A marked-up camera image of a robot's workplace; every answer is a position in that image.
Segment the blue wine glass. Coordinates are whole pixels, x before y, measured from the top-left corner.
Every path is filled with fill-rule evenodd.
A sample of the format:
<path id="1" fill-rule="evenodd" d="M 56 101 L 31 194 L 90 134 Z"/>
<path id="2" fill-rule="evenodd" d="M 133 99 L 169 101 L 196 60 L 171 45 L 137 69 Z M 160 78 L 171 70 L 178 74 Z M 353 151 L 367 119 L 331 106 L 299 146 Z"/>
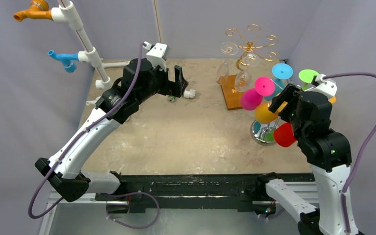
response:
<path id="1" fill-rule="evenodd" d="M 265 96 L 264 99 L 266 101 L 271 101 L 276 95 L 282 92 L 285 88 L 285 81 L 287 82 L 293 75 L 293 69 L 285 63 L 277 63 L 272 67 L 272 81 L 275 84 L 274 92 L 269 95 Z"/>

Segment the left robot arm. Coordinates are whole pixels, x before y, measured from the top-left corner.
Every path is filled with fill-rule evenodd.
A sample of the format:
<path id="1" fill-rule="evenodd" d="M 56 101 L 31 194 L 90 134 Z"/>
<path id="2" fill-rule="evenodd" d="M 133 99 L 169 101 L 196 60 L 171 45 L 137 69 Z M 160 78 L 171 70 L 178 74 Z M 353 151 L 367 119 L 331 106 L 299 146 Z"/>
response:
<path id="1" fill-rule="evenodd" d="M 86 193 L 106 193 L 114 200 L 121 200 L 126 195 L 126 186 L 120 183 L 116 172 L 102 174 L 83 171 L 82 167 L 99 145 L 147 99 L 156 94 L 182 97 L 188 82 L 181 66 L 175 65 L 174 75 L 175 80 L 170 81 L 168 69 L 153 66 L 146 58 L 140 65 L 133 59 L 123 69 L 122 77 L 104 91 L 68 143 L 50 158 L 37 160 L 35 167 L 68 202 Z"/>

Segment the yellow wine glass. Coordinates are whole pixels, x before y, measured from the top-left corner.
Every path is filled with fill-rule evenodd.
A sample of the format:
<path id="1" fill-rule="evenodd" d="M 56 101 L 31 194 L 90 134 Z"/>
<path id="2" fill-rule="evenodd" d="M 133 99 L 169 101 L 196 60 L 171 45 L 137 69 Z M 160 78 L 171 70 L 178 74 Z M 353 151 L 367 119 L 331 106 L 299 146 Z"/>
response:
<path id="1" fill-rule="evenodd" d="M 287 102 L 283 102 L 283 104 L 277 109 L 277 111 L 273 113 L 269 111 L 271 101 L 261 103 L 255 109 L 256 121 L 260 124 L 269 124 L 273 122 L 279 117 L 279 113 L 286 107 L 287 104 Z"/>

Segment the green faucet with white elbow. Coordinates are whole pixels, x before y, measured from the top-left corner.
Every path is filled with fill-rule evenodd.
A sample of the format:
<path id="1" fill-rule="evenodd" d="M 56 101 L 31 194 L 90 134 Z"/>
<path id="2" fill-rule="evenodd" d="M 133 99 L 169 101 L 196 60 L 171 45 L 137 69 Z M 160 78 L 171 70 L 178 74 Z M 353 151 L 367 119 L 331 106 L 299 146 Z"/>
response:
<path id="1" fill-rule="evenodd" d="M 194 89 L 185 90 L 182 94 L 182 97 L 186 98 L 186 99 L 193 99 L 193 98 L 195 98 L 195 96 L 196 96 L 196 90 L 194 90 Z M 175 102 L 176 97 L 169 95 L 167 97 L 167 100 L 168 100 L 168 102 Z"/>

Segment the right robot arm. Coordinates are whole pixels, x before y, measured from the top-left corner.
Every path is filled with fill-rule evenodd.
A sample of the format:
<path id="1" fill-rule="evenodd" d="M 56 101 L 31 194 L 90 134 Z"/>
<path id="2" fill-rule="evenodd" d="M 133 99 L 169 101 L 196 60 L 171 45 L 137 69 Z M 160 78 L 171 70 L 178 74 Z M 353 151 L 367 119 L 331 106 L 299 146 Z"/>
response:
<path id="1" fill-rule="evenodd" d="M 328 97 L 288 84 L 273 98 L 269 110 L 291 125 L 312 170 L 319 205 L 306 202 L 274 174 L 255 186 L 256 195 L 276 200 L 295 219 L 302 235 L 360 234 L 350 193 L 344 189 L 351 172 L 351 147 L 343 134 L 330 128 L 332 104 Z"/>

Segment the pink wine glass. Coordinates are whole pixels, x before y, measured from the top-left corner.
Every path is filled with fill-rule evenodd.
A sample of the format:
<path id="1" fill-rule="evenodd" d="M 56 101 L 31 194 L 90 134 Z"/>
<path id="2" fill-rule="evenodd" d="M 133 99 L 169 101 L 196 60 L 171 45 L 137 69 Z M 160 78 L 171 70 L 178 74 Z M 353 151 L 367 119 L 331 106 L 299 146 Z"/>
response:
<path id="1" fill-rule="evenodd" d="M 240 105 L 243 109 L 251 111 L 258 107 L 264 97 L 274 94 L 275 82 L 269 77 L 259 77 L 254 87 L 247 90 L 240 98 Z"/>

